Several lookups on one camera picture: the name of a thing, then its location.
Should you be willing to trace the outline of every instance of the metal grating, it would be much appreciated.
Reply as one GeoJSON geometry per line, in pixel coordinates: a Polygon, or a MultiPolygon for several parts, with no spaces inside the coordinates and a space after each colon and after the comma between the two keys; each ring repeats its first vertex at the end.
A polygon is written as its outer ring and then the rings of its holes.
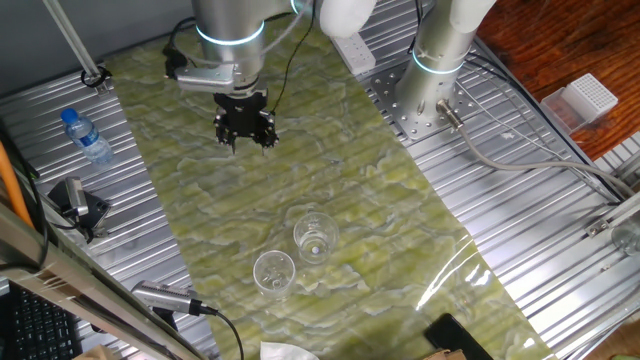
{"type": "Polygon", "coordinates": [[[596,165],[618,176],[632,188],[640,186],[640,132],[596,160],[596,165]]]}
{"type": "MultiPolygon", "coordinates": [[[[579,351],[588,350],[632,312],[616,308],[616,303],[640,284],[640,263],[611,243],[595,243],[587,236],[584,228],[612,207],[571,171],[497,171],[469,154],[450,128],[419,141],[402,133],[391,113],[382,108],[371,80],[391,68],[396,75],[402,73],[416,30],[413,6],[410,0],[377,5],[360,32],[377,66],[358,79],[436,192],[474,237],[534,329],[558,357],[577,359],[584,355],[579,351]]],[[[481,50],[483,45],[477,43],[473,51],[481,50]]],[[[487,78],[484,71],[465,67],[458,80],[501,121],[532,139],[539,133],[567,160],[586,159],[575,143],[534,113],[513,90],[503,92],[487,78]]],[[[465,120],[479,149],[494,160],[554,160],[480,111],[465,120]]]]}
{"type": "MultiPolygon", "coordinates": [[[[47,193],[66,176],[80,176],[85,190],[107,200],[112,210],[104,221],[107,239],[96,239],[85,251],[127,289],[141,280],[187,287],[191,279],[169,229],[156,191],[136,147],[114,91],[98,97],[72,74],[0,100],[0,117],[28,161],[40,172],[38,186],[47,193]],[[116,156],[108,166],[91,164],[64,134],[60,112],[73,107],[89,116],[116,156]]],[[[176,315],[180,333],[197,348],[217,352],[204,317],[176,315]]],[[[143,358],[137,349],[108,334],[78,324],[84,350],[104,344],[129,359],[143,358]]]]}

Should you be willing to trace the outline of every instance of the green marble surface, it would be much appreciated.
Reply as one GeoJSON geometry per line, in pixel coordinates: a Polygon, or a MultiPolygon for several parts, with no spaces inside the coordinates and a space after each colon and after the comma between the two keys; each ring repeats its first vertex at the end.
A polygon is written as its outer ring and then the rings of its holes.
{"type": "MultiPolygon", "coordinates": [[[[288,19],[271,22],[267,39],[288,19]]],[[[267,57],[273,103],[306,29],[267,57]]],[[[195,36],[179,41],[196,48],[195,36]]],[[[277,116],[280,145],[218,145],[211,94],[165,80],[166,39],[108,59],[125,110],[195,289],[233,320],[248,359],[260,341],[301,346],[320,359],[418,359],[423,330],[450,312],[495,359],[550,354],[490,271],[464,227],[384,122],[331,42],[314,31],[294,60],[277,116]],[[295,222],[332,216],[339,244],[325,266],[297,261],[294,294],[270,302],[252,266],[272,249],[296,253],[295,222]]],[[[225,359],[232,332],[211,319],[225,359]]]]}

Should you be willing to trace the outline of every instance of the clear glass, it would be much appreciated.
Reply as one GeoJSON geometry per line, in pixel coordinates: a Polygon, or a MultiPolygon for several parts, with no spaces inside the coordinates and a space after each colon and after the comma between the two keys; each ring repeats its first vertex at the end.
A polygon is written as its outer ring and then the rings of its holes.
{"type": "Polygon", "coordinates": [[[266,252],[253,265],[253,281],[265,297],[286,299],[296,282],[296,266],[291,257],[282,251],[266,252]]]}
{"type": "Polygon", "coordinates": [[[611,232],[613,244],[629,255],[640,253],[640,213],[616,226],[611,232]]]}
{"type": "Polygon", "coordinates": [[[329,259],[339,235],[338,224],[322,213],[303,216],[293,228],[300,257],[311,264],[321,264],[329,259]]]}

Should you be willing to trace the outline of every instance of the gray cable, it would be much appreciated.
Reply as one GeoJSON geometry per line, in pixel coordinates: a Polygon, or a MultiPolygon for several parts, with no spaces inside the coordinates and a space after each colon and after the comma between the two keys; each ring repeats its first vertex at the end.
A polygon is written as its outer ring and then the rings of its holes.
{"type": "MultiPolygon", "coordinates": [[[[496,86],[496,88],[502,93],[502,95],[504,95],[510,102],[511,104],[513,104],[513,107],[516,108],[516,110],[518,111],[518,113],[520,114],[520,116],[522,117],[522,119],[524,119],[524,123],[526,123],[529,128],[531,130],[533,130],[533,132],[536,134],[536,136],[538,137],[538,139],[540,139],[540,141],[545,145],[545,146],[541,146],[539,144],[537,144],[535,142],[535,140],[531,140],[528,136],[520,133],[518,130],[516,130],[513,126],[506,124],[500,120],[498,120],[498,118],[496,118],[495,116],[493,116],[493,114],[491,114],[478,100],[476,100],[473,96],[471,96],[471,94],[467,91],[467,89],[465,89],[464,86],[462,86],[462,84],[458,81],[456,81],[456,83],[458,84],[458,86],[460,86],[460,88],[471,98],[473,99],[473,101],[478,104],[478,106],[487,114],[489,115],[489,117],[491,117],[491,119],[493,119],[495,122],[499,123],[500,125],[507,127],[509,129],[511,129],[512,131],[514,131],[516,134],[520,135],[520,137],[522,137],[523,139],[525,139],[526,141],[528,141],[529,143],[533,144],[534,146],[554,155],[558,160],[560,161],[565,161],[565,159],[557,152],[551,150],[551,146],[549,145],[549,143],[544,139],[544,137],[540,134],[540,132],[535,128],[535,126],[533,126],[529,120],[527,119],[527,117],[524,115],[524,113],[522,112],[522,110],[520,109],[520,107],[518,106],[518,104],[515,103],[515,101],[511,98],[511,96],[509,96],[509,94],[507,94],[507,92],[502,89],[502,84],[498,84],[497,82],[494,81],[493,77],[488,76],[483,74],[481,71],[479,71],[481,68],[477,68],[477,67],[472,67],[471,65],[469,65],[467,62],[464,63],[465,66],[467,66],[469,69],[471,69],[471,71],[473,71],[476,74],[479,74],[480,76],[482,76],[483,78],[485,78],[486,80],[490,81],[493,85],[496,86]]],[[[517,95],[514,95],[515,98],[517,98],[518,100],[520,100],[520,102],[522,102],[523,104],[525,104],[525,102],[519,98],[517,95]]],[[[579,178],[582,179],[582,181],[585,182],[585,184],[587,184],[590,188],[592,188],[595,192],[597,192],[598,194],[604,196],[605,198],[609,199],[612,202],[618,202],[619,200],[611,195],[611,193],[605,191],[604,189],[602,189],[601,186],[599,186],[598,184],[596,184],[591,177],[589,177],[589,175],[584,172],[584,171],[580,171],[578,169],[575,168],[571,168],[571,171],[578,176],[579,178]]]]}
{"type": "Polygon", "coordinates": [[[566,167],[566,168],[580,169],[580,170],[588,171],[590,173],[602,176],[603,178],[614,183],[621,190],[624,190],[624,192],[627,193],[629,196],[635,195],[635,192],[627,184],[625,184],[618,178],[615,178],[611,174],[608,174],[607,172],[604,172],[600,169],[596,169],[592,166],[585,165],[585,164],[580,164],[572,161],[546,161],[546,162],[540,162],[540,163],[534,163],[534,164],[518,164],[518,165],[501,164],[501,163],[495,162],[489,159],[488,157],[484,156],[478,150],[478,148],[476,148],[476,146],[471,141],[471,138],[469,137],[469,134],[467,134],[467,131],[465,130],[464,127],[459,128],[458,132],[460,133],[460,136],[462,136],[464,141],[467,143],[467,146],[469,146],[469,149],[471,150],[471,152],[473,152],[476,155],[476,157],[480,159],[480,161],[485,163],[487,166],[491,166],[499,170],[507,170],[507,171],[524,171],[524,170],[541,169],[541,168],[548,168],[548,167],[566,167]]]}
{"type": "Polygon", "coordinates": [[[235,59],[232,61],[212,61],[212,60],[207,60],[207,59],[202,59],[199,58],[193,54],[190,54],[187,51],[184,51],[184,49],[182,49],[178,43],[176,41],[173,42],[173,47],[176,48],[176,50],[178,50],[182,55],[184,55],[184,57],[186,57],[187,59],[191,59],[192,61],[195,61],[197,63],[200,64],[205,64],[205,65],[213,65],[213,66],[218,66],[218,65],[234,65],[234,64],[238,64],[241,62],[245,62],[245,61],[249,61],[249,60],[253,60],[257,57],[262,57],[264,55],[266,55],[269,51],[271,51],[271,49],[273,49],[274,47],[276,47],[278,44],[280,44],[280,42],[287,37],[291,31],[293,31],[293,28],[298,25],[298,23],[300,22],[300,20],[302,20],[302,16],[304,15],[304,13],[309,9],[309,5],[311,5],[311,3],[313,2],[313,0],[307,0],[307,2],[304,4],[304,7],[302,8],[302,10],[300,11],[300,13],[298,13],[298,15],[296,16],[295,19],[293,19],[293,21],[291,21],[291,24],[289,24],[289,26],[284,30],[284,32],[282,34],[280,34],[280,36],[278,36],[271,44],[269,44],[267,47],[265,47],[264,49],[262,49],[262,51],[260,51],[259,54],[257,55],[252,55],[252,56],[247,56],[244,58],[240,58],[240,59],[235,59]]]}

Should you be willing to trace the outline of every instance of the blue bottle cap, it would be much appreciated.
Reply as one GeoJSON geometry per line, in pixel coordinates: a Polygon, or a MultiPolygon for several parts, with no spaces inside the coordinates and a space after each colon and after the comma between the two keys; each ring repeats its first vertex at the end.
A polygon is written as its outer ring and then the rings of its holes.
{"type": "Polygon", "coordinates": [[[64,121],[67,124],[72,124],[78,121],[78,113],[73,109],[65,109],[60,114],[60,117],[62,118],[62,121],[64,121]]]}

